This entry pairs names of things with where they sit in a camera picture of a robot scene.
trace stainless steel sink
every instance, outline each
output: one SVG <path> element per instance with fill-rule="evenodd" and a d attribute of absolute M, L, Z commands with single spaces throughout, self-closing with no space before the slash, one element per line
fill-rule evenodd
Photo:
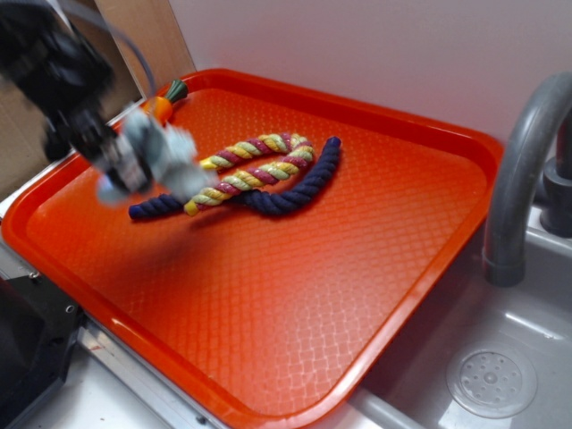
<path fill-rule="evenodd" d="M 482 245 L 480 231 L 361 387 L 425 428 L 569 428 L 572 242 L 529 228 L 512 288 L 484 280 Z M 379 424 L 418 427 L 393 414 Z"/>

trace twisted rope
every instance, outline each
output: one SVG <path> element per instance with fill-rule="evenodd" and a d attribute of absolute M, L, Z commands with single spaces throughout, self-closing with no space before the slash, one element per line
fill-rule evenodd
<path fill-rule="evenodd" d="M 228 156 L 223 151 L 216 154 L 228 161 Z M 324 150 L 317 160 L 314 167 L 308 172 L 306 177 L 298 183 L 293 189 L 287 190 L 282 194 L 270 194 L 258 189 L 246 191 L 229 199 L 229 202 L 248 206 L 263 215 L 286 215 L 299 210 L 312 201 L 333 177 L 341 156 L 341 141 L 337 137 L 331 137 L 327 140 Z M 220 161 L 211 156 L 201 162 L 205 168 L 225 168 L 219 164 Z M 180 213 L 183 204 L 170 195 L 161 194 L 157 198 L 151 198 L 148 201 L 131 206 L 129 215 L 131 219 L 150 219 L 161 215 L 172 213 Z"/>
<path fill-rule="evenodd" d="M 274 185 L 278 181 L 286 181 L 314 159 L 314 148 L 306 138 L 298 134 L 291 136 L 270 134 L 227 147 L 224 151 L 201 162 L 201 165 L 203 168 L 222 170 L 250 159 L 255 154 L 262 155 L 269 152 L 287 155 L 280 161 L 257 168 L 249 168 L 246 171 L 237 170 L 234 174 L 226 176 L 215 187 L 203 188 L 184 205 L 185 213 L 194 216 L 199 212 L 221 205 L 241 192 L 262 188 L 265 185 Z"/>
<path fill-rule="evenodd" d="M 271 194 L 259 189 L 244 192 L 230 202 L 248 206 L 263 215 L 287 215 L 299 210 L 322 190 L 332 179 L 340 163 L 341 141 L 329 138 L 320 158 L 306 177 L 291 190 L 282 194 Z"/>

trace sink drain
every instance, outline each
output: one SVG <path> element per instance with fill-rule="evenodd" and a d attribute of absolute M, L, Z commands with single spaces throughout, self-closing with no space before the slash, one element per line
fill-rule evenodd
<path fill-rule="evenodd" d="M 504 344 L 470 344 L 455 354 L 447 370 L 453 398 L 471 413 L 489 418 L 514 416 L 532 402 L 536 374 L 530 361 Z"/>

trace navy blue rope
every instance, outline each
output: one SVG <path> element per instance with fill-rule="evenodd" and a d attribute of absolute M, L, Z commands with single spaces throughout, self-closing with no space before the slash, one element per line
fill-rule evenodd
<path fill-rule="evenodd" d="M 129 207 L 131 219 L 152 219 L 158 216 L 170 215 L 182 210 L 183 204 L 168 194 L 151 198 L 143 203 Z"/>
<path fill-rule="evenodd" d="M 340 154 L 341 140 L 330 137 L 314 167 L 294 188 L 282 194 L 253 189 L 230 198 L 229 202 L 248 206 L 263 215 L 287 215 L 299 210 L 310 203 L 328 184 L 338 168 Z M 157 198 L 129 207 L 129 216 L 131 219 L 152 219 L 180 212 L 182 208 L 183 204 L 171 195 L 161 194 Z"/>

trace orange carrot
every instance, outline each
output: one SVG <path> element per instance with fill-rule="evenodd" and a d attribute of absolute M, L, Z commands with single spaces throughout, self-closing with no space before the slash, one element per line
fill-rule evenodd
<path fill-rule="evenodd" d="M 185 98 L 189 93 L 189 89 L 182 80 L 174 80 L 171 82 L 169 90 L 164 97 L 151 97 L 143 105 L 143 110 L 147 114 L 152 114 L 155 118 L 165 125 L 172 116 L 172 105 L 179 100 Z"/>

